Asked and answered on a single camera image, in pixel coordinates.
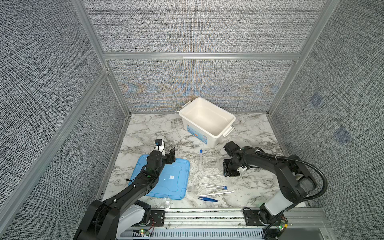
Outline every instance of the product label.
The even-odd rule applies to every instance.
[[[187,130],[190,132],[193,136],[197,137],[202,141],[203,143],[207,144],[207,136],[199,133],[194,128],[190,127],[189,124],[187,125]]]

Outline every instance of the marble tabletop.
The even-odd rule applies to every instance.
[[[229,158],[223,149],[225,143],[234,141],[240,147],[260,147],[267,153],[282,155],[280,146],[265,114],[235,114],[235,129],[211,149],[184,130],[178,114],[133,114],[129,122],[121,149],[103,199],[112,197],[128,186],[128,181],[139,157],[153,150],[154,140],[163,139],[165,151],[176,148],[176,157],[190,162],[187,192],[182,200],[172,200],[171,208],[210,207],[258,207],[278,191],[277,178],[263,169],[242,171],[239,177],[202,176],[222,173],[222,161]],[[203,161],[199,163],[199,150],[203,150]],[[222,191],[208,191],[200,182],[226,185],[230,194],[212,198],[218,202],[198,200],[202,194]],[[140,200],[152,208],[162,208],[162,199],[144,196]]]

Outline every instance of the white plastic bin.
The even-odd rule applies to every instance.
[[[187,102],[179,112],[184,129],[207,144],[215,147],[221,138],[234,129],[236,117],[204,98]]]

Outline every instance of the bin handle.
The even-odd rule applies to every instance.
[[[232,130],[234,130],[234,129],[235,129],[235,127],[229,126],[229,128],[223,133],[223,137],[228,136],[228,134],[230,134],[232,132]]]
[[[186,104],[184,104],[181,108],[183,108],[183,107],[185,107],[185,106],[187,106],[188,104],[190,104],[192,101],[189,101],[189,102],[187,102]]]

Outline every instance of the robotic arm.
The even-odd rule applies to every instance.
[[[315,199],[326,191],[328,184],[324,174],[298,156],[275,156],[265,153],[258,147],[239,147],[233,141],[225,144],[224,149],[232,157],[223,162],[226,177],[239,176],[239,168],[246,170],[263,168],[277,176],[279,192],[260,206],[259,220],[264,225],[272,225],[279,220],[284,210],[289,210],[300,202]],[[306,196],[316,188],[317,184],[306,166],[319,173],[323,180],[322,190],[310,197]]]
[[[144,224],[147,223],[149,214],[142,220],[144,213],[142,206],[145,203],[138,199],[148,194],[156,186],[165,164],[172,164],[176,160],[175,148],[169,151],[169,154],[164,154],[163,151],[164,141],[155,140],[155,148],[147,157],[147,165],[143,166],[132,184],[103,202],[93,201],[85,212],[73,239],[114,240],[118,232],[118,223],[123,220],[121,217],[130,220],[129,223],[126,223],[129,227],[140,221]],[[135,212],[139,212],[138,218],[132,217]]]

